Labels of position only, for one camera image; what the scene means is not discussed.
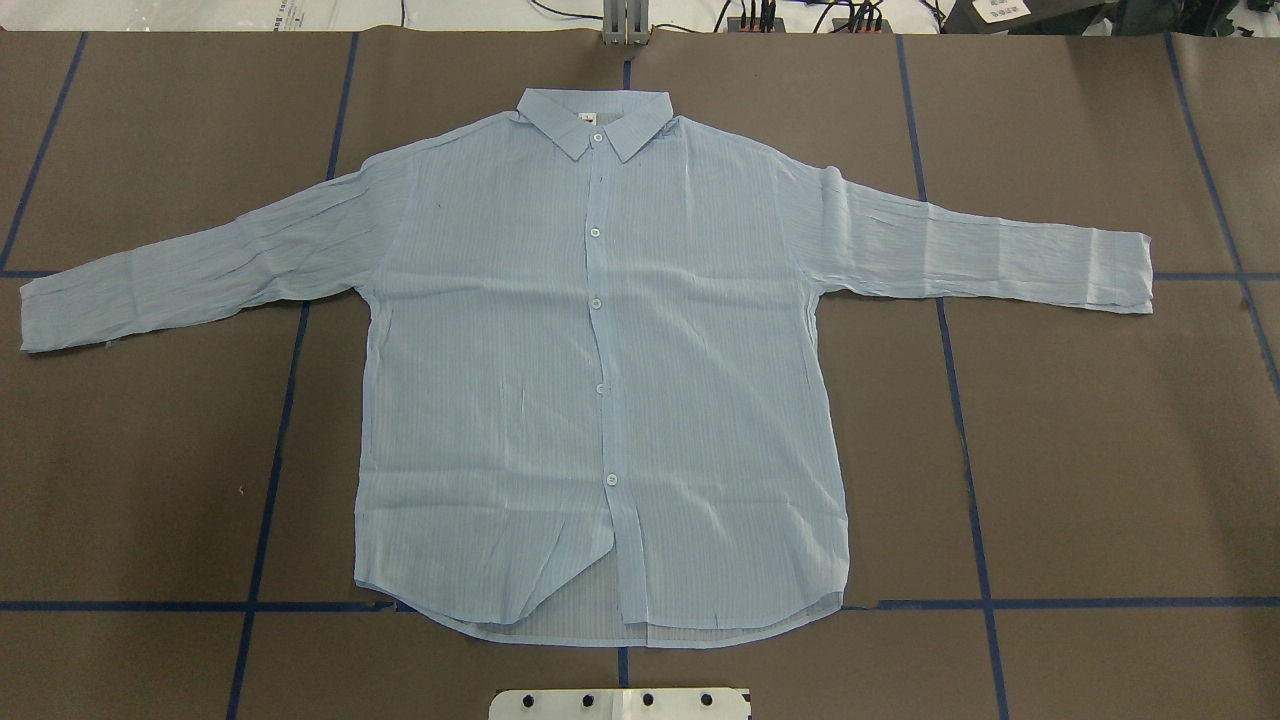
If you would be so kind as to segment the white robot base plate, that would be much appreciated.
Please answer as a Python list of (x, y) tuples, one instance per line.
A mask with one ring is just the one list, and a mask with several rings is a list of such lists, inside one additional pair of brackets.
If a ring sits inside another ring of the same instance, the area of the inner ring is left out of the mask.
[(502, 691), (489, 719), (751, 719), (750, 692), (730, 687)]

